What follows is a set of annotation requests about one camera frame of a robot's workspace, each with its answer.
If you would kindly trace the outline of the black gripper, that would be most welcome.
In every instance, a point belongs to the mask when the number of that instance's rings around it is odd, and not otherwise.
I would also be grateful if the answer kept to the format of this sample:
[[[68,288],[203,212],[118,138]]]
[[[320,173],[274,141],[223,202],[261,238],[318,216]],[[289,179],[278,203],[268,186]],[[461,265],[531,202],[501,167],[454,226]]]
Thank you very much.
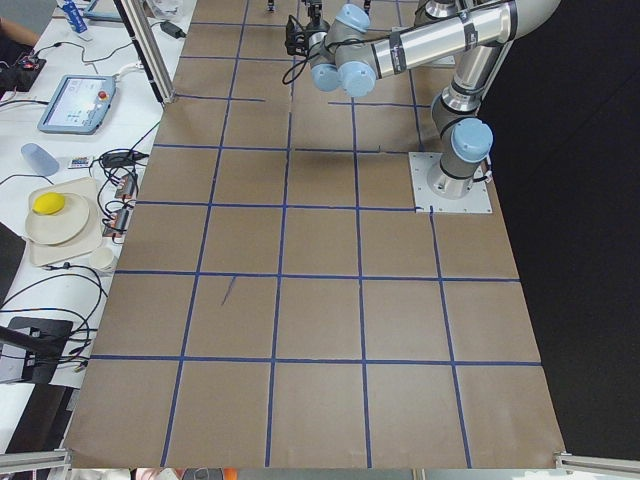
[[[290,15],[286,24],[286,34],[284,45],[287,53],[291,56],[307,56],[313,43],[311,37],[315,34],[328,32],[328,23],[320,18],[312,19],[306,26]]]

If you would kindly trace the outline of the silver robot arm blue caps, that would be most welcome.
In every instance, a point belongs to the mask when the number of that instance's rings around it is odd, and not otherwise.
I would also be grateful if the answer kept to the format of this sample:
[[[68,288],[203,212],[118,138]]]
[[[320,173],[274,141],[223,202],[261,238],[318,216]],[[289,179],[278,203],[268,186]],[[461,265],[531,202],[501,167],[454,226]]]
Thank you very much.
[[[385,77],[457,57],[451,83],[432,102],[444,151],[427,174],[436,195],[457,200],[478,182],[475,172],[492,148],[491,128],[477,111],[506,47],[543,25],[558,6],[556,1],[421,1],[412,26],[368,39],[368,7],[346,4],[327,22],[321,2],[309,1],[309,23],[290,17],[284,45],[309,66],[317,89],[342,88],[352,98],[368,95]]]

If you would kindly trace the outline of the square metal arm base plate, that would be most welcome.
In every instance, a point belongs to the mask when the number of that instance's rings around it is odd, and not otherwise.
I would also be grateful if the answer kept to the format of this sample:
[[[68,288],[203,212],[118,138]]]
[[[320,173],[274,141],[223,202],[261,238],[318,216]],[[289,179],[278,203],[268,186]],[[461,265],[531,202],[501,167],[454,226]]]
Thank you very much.
[[[415,210],[423,213],[491,214],[482,168],[469,180],[453,180],[440,172],[438,152],[410,152],[409,164]]]

